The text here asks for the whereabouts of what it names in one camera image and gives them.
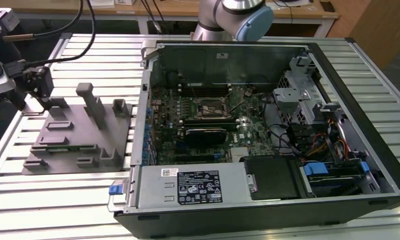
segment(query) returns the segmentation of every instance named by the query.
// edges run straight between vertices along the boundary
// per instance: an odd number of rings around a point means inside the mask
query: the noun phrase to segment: metal bracket
[[[338,102],[332,102],[332,103],[327,103],[327,104],[318,103],[312,108],[314,120],[323,121],[324,114],[335,113],[340,107],[342,106]]]
[[[140,47],[140,55],[143,60],[151,59],[156,54],[156,50],[159,49],[157,47],[157,41],[156,40],[145,40],[141,43]]]

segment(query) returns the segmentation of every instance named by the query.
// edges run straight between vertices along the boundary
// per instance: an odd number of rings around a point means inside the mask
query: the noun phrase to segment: white sticker
[[[117,14],[135,14],[135,11],[117,11]]]
[[[161,177],[176,177],[178,173],[178,168],[161,168]]]
[[[216,53],[216,59],[227,59],[228,53]]]

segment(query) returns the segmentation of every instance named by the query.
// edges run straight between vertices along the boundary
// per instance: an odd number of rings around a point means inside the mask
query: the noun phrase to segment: motherboard
[[[274,155],[263,98],[250,85],[153,88],[156,164],[232,163]]]

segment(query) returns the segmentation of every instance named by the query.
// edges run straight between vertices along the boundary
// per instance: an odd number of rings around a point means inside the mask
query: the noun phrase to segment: floor
[[[43,33],[63,27],[68,21],[53,20],[52,22],[41,22],[39,20],[23,20],[21,27],[27,33]],[[195,22],[168,22],[163,26],[165,33],[190,34],[196,29]],[[89,34],[91,22],[83,20],[71,28],[71,32]],[[149,32],[155,32],[155,28],[149,25]],[[99,34],[139,34],[139,27],[135,21],[99,21]],[[31,42],[19,42],[17,47],[21,55],[28,61],[47,59],[59,40],[59,36],[45,39],[39,39]],[[400,53],[392,63],[383,70],[384,74],[400,90]],[[12,121],[16,110],[8,102],[0,102],[0,139]]]

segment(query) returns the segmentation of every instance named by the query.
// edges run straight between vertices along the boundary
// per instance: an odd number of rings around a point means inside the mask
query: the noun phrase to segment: red wire
[[[326,133],[320,133],[320,134],[318,134],[315,137],[314,137],[314,139],[312,139],[312,148],[315,147],[315,145],[316,145],[316,138],[319,137],[319,136],[323,136],[323,135],[327,135]]]

